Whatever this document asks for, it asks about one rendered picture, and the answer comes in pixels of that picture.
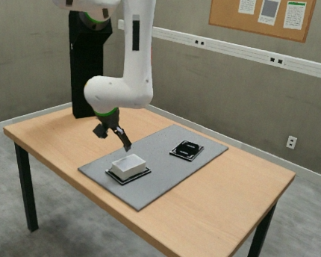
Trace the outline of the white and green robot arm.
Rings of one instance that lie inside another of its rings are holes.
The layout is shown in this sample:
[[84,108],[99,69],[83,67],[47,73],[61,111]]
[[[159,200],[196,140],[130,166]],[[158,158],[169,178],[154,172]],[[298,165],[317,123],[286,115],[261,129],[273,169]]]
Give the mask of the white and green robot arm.
[[[108,18],[120,3],[120,0],[52,1],[61,9],[79,11],[83,25],[94,31],[106,27]],[[122,0],[125,30],[123,77],[96,76],[84,87],[85,99],[100,122],[116,120],[119,108],[141,109],[152,100],[151,53],[155,3],[156,0]]]

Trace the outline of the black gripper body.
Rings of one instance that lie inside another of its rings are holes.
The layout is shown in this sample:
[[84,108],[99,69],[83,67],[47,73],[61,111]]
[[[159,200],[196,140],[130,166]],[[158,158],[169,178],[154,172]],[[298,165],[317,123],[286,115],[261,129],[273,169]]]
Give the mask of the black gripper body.
[[119,123],[119,116],[118,116],[117,119],[114,120],[113,122],[111,122],[111,123],[102,123],[102,125],[105,126],[105,127],[108,127],[108,128],[111,128],[111,127],[113,126],[113,127],[112,127],[113,130],[116,131],[116,130],[117,130],[116,127],[117,127],[117,126],[119,127],[118,123]]

